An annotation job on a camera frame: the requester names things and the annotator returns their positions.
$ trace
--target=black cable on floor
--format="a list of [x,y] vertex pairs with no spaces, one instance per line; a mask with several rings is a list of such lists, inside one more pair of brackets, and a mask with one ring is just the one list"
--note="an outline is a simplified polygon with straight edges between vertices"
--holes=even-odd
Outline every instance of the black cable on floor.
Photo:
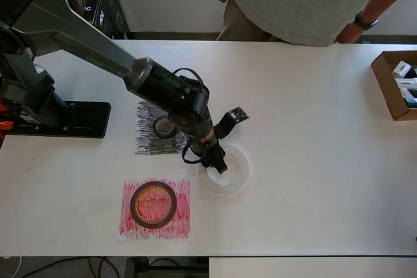
[[94,278],[97,278],[96,274],[94,273],[93,267],[91,266],[90,258],[89,257],[87,257],[87,262],[89,263],[89,267],[90,267],[90,270],[91,270],[92,275],[94,276]]
[[172,263],[174,263],[176,266],[180,266],[180,264],[178,264],[178,262],[176,262],[175,260],[173,260],[172,258],[167,258],[167,257],[160,257],[157,258],[156,260],[154,260],[152,263],[149,264],[149,266],[152,266],[155,262],[158,262],[159,260],[168,260]]
[[[58,260],[57,262],[53,262],[53,263],[51,263],[49,265],[46,265],[44,267],[41,267],[37,270],[31,271],[30,273],[27,273],[26,275],[23,275],[21,278],[26,278],[30,275],[33,275],[34,273],[38,273],[41,270],[45,270],[46,268],[49,268],[49,267],[51,267],[53,265],[56,265],[56,264],[59,264],[59,263],[68,262],[70,260],[80,260],[80,259],[83,259],[83,258],[86,258],[88,261],[89,261],[89,258],[101,258],[100,266],[99,266],[99,269],[98,269],[98,276],[99,277],[100,277],[100,269],[101,269],[102,263],[107,262],[115,270],[117,278],[120,278],[120,273],[117,270],[116,266],[114,266],[113,263],[110,262],[106,257],[71,257],[71,258],[66,258],[66,259],[63,259],[63,260]],[[91,267],[90,262],[89,262],[89,265],[90,265],[91,272],[93,273],[94,277],[96,277],[96,275],[94,274],[94,271],[93,271],[93,267]]]
[[105,259],[107,259],[107,257],[103,257],[98,265],[98,278],[102,278],[102,265]]

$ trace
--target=black mounting plate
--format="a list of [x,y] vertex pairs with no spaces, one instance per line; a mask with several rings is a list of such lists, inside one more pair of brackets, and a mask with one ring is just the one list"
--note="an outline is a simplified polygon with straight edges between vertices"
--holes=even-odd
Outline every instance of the black mounting plate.
[[106,134],[111,106],[107,102],[66,101],[72,116],[68,125],[63,128],[49,128],[41,124],[15,122],[8,135],[46,136],[46,137],[79,137],[103,138]]

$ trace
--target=wristwatch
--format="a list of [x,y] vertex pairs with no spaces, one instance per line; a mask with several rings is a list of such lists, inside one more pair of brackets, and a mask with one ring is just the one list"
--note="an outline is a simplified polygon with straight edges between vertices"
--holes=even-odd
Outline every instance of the wristwatch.
[[362,21],[362,11],[359,11],[358,13],[356,13],[356,16],[354,17],[354,22],[355,24],[357,24],[361,29],[363,29],[364,31],[367,31],[368,29],[371,29],[372,27],[376,26],[376,24],[378,23],[378,20],[375,20],[372,23],[364,23]]

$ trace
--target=white wall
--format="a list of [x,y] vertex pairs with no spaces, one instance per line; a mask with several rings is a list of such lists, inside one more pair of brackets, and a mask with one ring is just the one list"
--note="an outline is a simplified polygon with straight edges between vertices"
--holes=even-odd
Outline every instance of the white wall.
[[131,32],[220,32],[218,0],[120,0]]
[[[120,0],[132,32],[220,32],[217,0]],[[417,35],[417,0],[398,0],[367,34]]]

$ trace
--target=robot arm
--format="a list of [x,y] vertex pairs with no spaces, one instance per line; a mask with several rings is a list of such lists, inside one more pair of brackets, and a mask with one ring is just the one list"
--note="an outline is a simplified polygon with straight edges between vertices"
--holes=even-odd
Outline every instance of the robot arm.
[[0,98],[37,122],[62,127],[70,119],[68,106],[26,48],[35,56],[63,49],[122,78],[130,92],[169,114],[204,166],[227,169],[207,107],[209,90],[198,76],[176,76],[150,58],[134,58],[73,12],[67,0],[0,0],[0,12]]

